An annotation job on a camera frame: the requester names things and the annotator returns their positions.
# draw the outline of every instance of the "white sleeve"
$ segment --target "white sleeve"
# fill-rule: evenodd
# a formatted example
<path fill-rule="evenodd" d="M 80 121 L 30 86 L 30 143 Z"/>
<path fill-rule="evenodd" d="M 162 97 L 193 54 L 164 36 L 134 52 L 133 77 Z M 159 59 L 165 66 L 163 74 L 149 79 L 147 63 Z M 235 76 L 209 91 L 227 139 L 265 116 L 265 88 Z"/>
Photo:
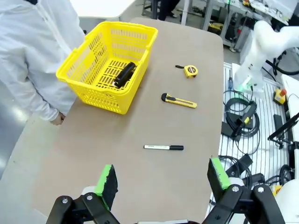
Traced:
<path fill-rule="evenodd" d="M 44 120 L 52 121 L 58 116 L 59 111 L 38 94 L 29 80 L 22 51 L 19 54 L 7 52 L 0 55 L 0 80 L 23 108 L 37 113 Z"/>

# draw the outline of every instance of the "black object in basket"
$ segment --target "black object in basket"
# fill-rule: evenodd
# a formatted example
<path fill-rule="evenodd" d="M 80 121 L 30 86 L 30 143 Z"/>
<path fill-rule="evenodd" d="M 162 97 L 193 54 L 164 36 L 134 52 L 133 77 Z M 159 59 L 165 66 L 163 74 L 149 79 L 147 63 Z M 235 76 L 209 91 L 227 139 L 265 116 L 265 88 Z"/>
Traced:
<path fill-rule="evenodd" d="M 133 70 L 136 65 L 133 62 L 127 64 L 127 66 L 119 73 L 119 75 L 114 80 L 114 85 L 117 88 L 121 88 L 126 84 L 126 82 L 132 77 Z"/>

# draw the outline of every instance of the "hand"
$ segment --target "hand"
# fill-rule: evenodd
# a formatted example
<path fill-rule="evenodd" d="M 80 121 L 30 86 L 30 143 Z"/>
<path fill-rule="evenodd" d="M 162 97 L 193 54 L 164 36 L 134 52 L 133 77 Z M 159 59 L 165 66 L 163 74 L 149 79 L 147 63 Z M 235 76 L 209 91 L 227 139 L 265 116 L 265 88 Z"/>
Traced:
<path fill-rule="evenodd" d="M 60 125 L 60 124 L 62 124 L 64 119 L 65 119 L 65 116 L 59 112 L 58 116 L 54 120 L 50 121 L 50 123 L 53 125 Z"/>

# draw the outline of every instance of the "yellow part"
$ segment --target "yellow part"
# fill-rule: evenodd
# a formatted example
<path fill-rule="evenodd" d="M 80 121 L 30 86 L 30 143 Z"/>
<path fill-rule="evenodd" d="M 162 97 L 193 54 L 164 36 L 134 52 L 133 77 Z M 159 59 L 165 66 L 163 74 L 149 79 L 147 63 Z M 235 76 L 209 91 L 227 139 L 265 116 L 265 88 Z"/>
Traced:
<path fill-rule="evenodd" d="M 284 104 L 285 103 L 285 95 L 281 96 L 280 92 L 281 92 L 280 89 L 275 90 L 274 101 L 278 104 Z"/>
<path fill-rule="evenodd" d="M 243 1 L 244 6 L 250 6 L 250 3 L 248 1 Z"/>
<path fill-rule="evenodd" d="M 170 99 L 166 98 L 166 102 L 181 105 L 181 106 L 187 106 L 187 107 L 190 107 L 190 108 L 196 108 L 197 107 L 197 104 L 194 103 L 194 102 L 183 100 L 183 99 L 178 99 L 178 98 L 175 98 L 175 99 L 176 100 L 170 100 Z"/>
<path fill-rule="evenodd" d="M 281 188 L 282 188 L 281 185 L 272 185 L 272 186 L 270 186 L 270 189 L 271 189 L 274 196 L 277 195 L 277 193 L 280 191 Z"/>
<path fill-rule="evenodd" d="M 126 22 L 102 22 L 58 69 L 56 76 L 67 82 L 86 104 L 126 114 L 148 67 L 156 28 Z M 114 79 L 130 62 L 136 69 L 120 89 Z"/>
<path fill-rule="evenodd" d="M 250 118 L 247 117 L 247 118 L 244 120 L 244 123 L 245 123 L 245 124 L 248 124 L 249 120 L 250 120 Z"/>
<path fill-rule="evenodd" d="M 193 65 L 187 65 L 184 67 L 184 72 L 187 78 L 193 78 L 198 74 L 198 69 Z"/>
<path fill-rule="evenodd" d="M 218 22 L 213 22 L 213 23 L 209 24 L 209 27 L 214 28 L 214 29 L 218 29 L 218 30 L 222 30 L 223 24 L 218 23 Z"/>

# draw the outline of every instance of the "gray tabletop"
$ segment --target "gray tabletop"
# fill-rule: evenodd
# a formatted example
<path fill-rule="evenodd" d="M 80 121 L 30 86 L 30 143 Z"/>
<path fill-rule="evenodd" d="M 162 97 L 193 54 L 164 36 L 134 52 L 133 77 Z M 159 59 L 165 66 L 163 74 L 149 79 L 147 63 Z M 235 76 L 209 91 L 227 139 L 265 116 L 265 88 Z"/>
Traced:
<path fill-rule="evenodd" d="M 119 192 L 112 212 L 120 223 L 205 217 L 211 194 L 207 165 L 218 154 L 221 132 L 222 40 L 178 24 L 132 22 L 159 30 L 143 81 L 126 115 L 77 99 L 36 181 L 33 207 L 45 215 L 58 196 L 79 197 L 97 183 L 105 164 L 114 164 Z M 176 64 L 195 65 L 199 74 L 187 79 Z M 198 106 L 165 103 L 165 92 Z M 185 149 L 143 149 L 152 144 Z"/>

